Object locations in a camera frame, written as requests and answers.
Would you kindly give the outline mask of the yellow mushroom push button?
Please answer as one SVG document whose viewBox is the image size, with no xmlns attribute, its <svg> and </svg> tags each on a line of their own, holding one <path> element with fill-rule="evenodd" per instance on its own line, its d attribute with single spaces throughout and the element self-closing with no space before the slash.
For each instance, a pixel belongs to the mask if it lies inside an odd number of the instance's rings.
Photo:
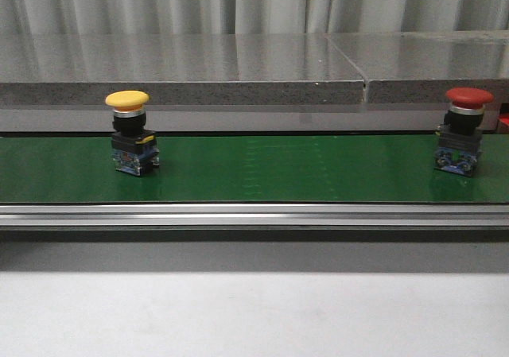
<svg viewBox="0 0 509 357">
<path fill-rule="evenodd" d="M 113 110 L 112 159 L 119 172 L 143 176 L 160 165 L 156 132 L 147 130 L 144 91 L 125 90 L 109 94 L 105 104 Z"/>
</svg>

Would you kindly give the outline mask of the red mushroom push button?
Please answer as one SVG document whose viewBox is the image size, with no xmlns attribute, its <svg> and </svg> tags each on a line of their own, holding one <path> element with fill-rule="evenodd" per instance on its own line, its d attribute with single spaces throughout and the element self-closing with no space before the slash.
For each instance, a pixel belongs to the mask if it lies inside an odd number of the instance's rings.
<svg viewBox="0 0 509 357">
<path fill-rule="evenodd" d="M 471 177 L 481 155 L 484 120 L 487 104 L 494 95 L 474 87 L 454 87 L 445 93 L 449 108 L 437 127 L 437 148 L 434 168 L 447 173 Z"/>
</svg>

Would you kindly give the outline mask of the green conveyor belt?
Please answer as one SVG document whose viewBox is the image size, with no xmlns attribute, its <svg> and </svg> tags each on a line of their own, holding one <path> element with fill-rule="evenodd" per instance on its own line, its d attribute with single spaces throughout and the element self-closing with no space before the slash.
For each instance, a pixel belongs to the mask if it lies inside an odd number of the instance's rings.
<svg viewBox="0 0 509 357">
<path fill-rule="evenodd" d="M 508 200 L 508 139 L 473 177 L 436 170 L 432 134 L 161 137 L 159 168 L 117 171 L 108 137 L 3 138 L 4 204 Z"/>
</svg>

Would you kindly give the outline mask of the grey granite slab right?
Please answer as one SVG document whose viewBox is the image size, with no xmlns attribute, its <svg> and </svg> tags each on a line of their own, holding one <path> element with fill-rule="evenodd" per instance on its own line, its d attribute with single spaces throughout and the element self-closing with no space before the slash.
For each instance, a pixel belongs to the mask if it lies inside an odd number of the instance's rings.
<svg viewBox="0 0 509 357">
<path fill-rule="evenodd" d="M 508 32 L 334 33 L 329 41 L 364 78 L 365 102 L 443 103 L 453 87 L 508 101 Z"/>
</svg>

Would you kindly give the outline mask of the grey granite slab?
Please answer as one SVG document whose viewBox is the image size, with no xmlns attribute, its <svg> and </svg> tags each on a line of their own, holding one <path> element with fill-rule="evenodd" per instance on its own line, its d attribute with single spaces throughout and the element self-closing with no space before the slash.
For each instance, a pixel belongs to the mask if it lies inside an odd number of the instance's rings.
<svg viewBox="0 0 509 357">
<path fill-rule="evenodd" d="M 130 89 L 165 106 L 356 105 L 364 81 L 321 34 L 1 38 L 4 108 L 99 105 Z"/>
<path fill-rule="evenodd" d="M 364 78 L 365 102 L 443 103 L 453 87 L 508 101 L 508 32 L 334 33 L 329 41 Z"/>
</svg>

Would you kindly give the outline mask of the grey granite slab left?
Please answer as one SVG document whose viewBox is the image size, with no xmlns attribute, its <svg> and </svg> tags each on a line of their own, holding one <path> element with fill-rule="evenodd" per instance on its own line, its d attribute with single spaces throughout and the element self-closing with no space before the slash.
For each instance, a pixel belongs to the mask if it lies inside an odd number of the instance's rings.
<svg viewBox="0 0 509 357">
<path fill-rule="evenodd" d="M 99 105 L 130 89 L 165 106 L 356 105 L 364 81 L 321 34 L 1 38 L 4 108 Z"/>
</svg>

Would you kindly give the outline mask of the red plastic tray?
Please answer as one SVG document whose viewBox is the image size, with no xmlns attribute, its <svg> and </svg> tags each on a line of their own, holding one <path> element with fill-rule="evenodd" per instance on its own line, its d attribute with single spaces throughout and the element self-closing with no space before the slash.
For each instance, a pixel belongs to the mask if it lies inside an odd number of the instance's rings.
<svg viewBox="0 0 509 357">
<path fill-rule="evenodd" d="M 498 123 L 496 127 L 497 134 L 509 134 L 509 114 L 504 113 L 498 117 Z"/>
</svg>

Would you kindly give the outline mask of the grey curtain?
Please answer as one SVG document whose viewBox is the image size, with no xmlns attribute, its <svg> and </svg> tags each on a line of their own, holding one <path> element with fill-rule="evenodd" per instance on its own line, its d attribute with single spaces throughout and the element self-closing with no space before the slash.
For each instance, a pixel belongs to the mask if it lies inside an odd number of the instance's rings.
<svg viewBox="0 0 509 357">
<path fill-rule="evenodd" d="M 508 0 L 1 0 L 4 34 L 377 33 L 508 27 Z"/>
</svg>

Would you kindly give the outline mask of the aluminium conveyor frame rail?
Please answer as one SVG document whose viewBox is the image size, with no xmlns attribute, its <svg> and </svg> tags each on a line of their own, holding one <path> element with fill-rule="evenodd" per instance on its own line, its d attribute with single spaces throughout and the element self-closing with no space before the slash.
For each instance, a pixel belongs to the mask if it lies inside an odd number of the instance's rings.
<svg viewBox="0 0 509 357">
<path fill-rule="evenodd" d="M 9 227 L 507 227 L 507 204 L 8 204 Z"/>
</svg>

